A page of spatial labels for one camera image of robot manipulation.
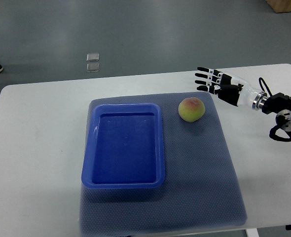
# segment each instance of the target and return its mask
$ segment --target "peach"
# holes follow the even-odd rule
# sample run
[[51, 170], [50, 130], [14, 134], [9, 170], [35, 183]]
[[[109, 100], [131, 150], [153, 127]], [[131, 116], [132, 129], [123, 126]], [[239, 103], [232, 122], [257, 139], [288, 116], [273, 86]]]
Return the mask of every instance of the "peach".
[[200, 119], [206, 111], [204, 103], [196, 98], [185, 98], [179, 104], [179, 115], [187, 122], [194, 122]]

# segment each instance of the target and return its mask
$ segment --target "textured mat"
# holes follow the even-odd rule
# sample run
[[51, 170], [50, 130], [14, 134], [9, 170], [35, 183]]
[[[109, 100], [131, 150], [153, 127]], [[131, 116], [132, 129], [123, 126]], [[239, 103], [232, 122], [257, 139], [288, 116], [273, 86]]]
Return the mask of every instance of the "textured mat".
[[[200, 98], [205, 115], [183, 121], [178, 105]], [[149, 190], [88, 190], [82, 186], [80, 230], [83, 237], [128, 236], [197, 228], [240, 226], [247, 219], [238, 180], [210, 94], [206, 92], [114, 97], [100, 104], [156, 103], [161, 107], [165, 181]]]

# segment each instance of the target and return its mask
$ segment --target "robot finger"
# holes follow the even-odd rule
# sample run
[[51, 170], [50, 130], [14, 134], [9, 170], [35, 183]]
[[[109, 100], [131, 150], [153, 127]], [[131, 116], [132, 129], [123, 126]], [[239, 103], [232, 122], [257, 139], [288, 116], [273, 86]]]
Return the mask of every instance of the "robot finger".
[[233, 76], [220, 72], [216, 69], [198, 67], [197, 70], [203, 73], [195, 73], [195, 76], [201, 79], [208, 79], [216, 84], [237, 85]]
[[199, 85], [216, 85], [216, 83], [212, 81], [205, 81], [205, 80], [195, 80], [195, 83]]
[[217, 95], [218, 90], [220, 90], [220, 86], [218, 85], [200, 85], [197, 87], [197, 90], [209, 92], [211, 94]]
[[203, 81], [210, 82], [211, 84], [220, 84], [221, 79], [214, 75], [206, 75], [203, 73], [195, 73], [195, 76], [202, 79]]

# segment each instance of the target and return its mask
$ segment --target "cardboard box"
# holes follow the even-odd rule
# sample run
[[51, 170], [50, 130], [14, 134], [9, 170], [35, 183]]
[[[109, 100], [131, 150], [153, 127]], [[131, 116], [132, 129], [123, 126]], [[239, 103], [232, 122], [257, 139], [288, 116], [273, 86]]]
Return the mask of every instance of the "cardboard box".
[[291, 12], [291, 0], [266, 0], [276, 13]]

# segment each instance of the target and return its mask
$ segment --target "black cable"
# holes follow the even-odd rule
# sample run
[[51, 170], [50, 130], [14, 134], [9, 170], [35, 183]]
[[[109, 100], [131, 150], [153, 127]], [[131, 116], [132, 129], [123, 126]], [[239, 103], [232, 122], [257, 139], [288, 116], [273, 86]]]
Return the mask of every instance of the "black cable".
[[263, 78], [259, 78], [259, 79], [258, 79], [258, 82], [259, 82], [259, 86], [260, 86], [260, 88], [261, 88], [263, 91], [265, 91], [265, 89], [264, 89], [262, 83], [263, 83], [264, 86], [266, 87], [266, 90], [267, 90], [269, 96], [272, 96], [272, 95], [273, 95], [272, 92], [270, 92], [270, 89], [269, 89], [268, 85], [266, 84], [266, 82], [264, 81]]
[[269, 131], [269, 137], [275, 141], [279, 142], [291, 142], [291, 138], [284, 138], [280, 137], [276, 134], [277, 130], [280, 129], [282, 126], [280, 124], [274, 126], [270, 131]]

